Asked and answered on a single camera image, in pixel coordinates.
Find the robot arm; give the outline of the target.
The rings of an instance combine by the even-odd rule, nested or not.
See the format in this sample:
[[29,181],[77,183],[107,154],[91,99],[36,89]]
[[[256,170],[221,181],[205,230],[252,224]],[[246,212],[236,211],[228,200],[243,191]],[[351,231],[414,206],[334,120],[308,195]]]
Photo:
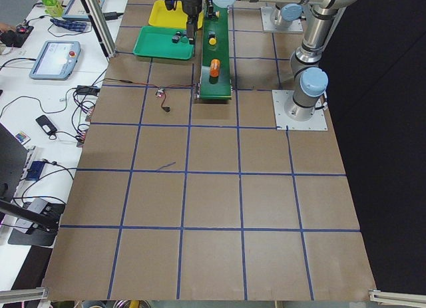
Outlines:
[[291,57],[294,78],[301,81],[302,71],[318,65],[327,41],[338,23],[337,15],[357,0],[213,0],[219,7],[228,7],[236,1],[297,3],[309,7],[304,38]]
[[182,10],[187,15],[186,36],[191,45],[195,45],[198,30],[198,18],[202,11],[202,0],[164,0],[168,11],[175,10],[175,4],[181,1]]

